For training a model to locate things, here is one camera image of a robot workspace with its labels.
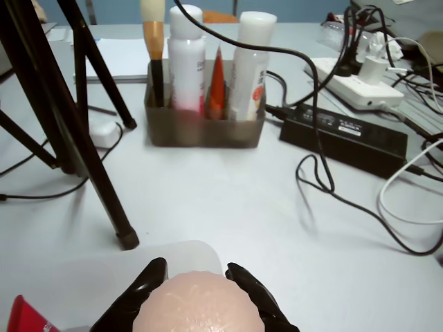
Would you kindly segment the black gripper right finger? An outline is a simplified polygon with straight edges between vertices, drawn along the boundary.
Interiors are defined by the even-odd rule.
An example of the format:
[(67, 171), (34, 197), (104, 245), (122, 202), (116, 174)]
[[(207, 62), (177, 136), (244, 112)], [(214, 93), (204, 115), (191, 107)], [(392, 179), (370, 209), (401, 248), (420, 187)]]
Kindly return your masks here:
[(299, 332), (300, 329), (291, 324), (280, 310), (277, 301), (267, 287), (255, 278), (244, 267), (230, 262), (225, 272), (227, 279), (234, 281), (258, 309), (266, 332)]

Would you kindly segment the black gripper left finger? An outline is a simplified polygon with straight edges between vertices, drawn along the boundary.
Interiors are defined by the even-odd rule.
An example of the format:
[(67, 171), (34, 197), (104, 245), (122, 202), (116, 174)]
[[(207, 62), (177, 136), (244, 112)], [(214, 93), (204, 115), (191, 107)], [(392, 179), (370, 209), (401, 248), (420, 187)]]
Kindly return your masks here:
[(152, 291), (168, 279), (168, 264), (157, 257), (143, 269), (128, 288), (101, 315), (90, 331), (132, 331), (141, 305)]

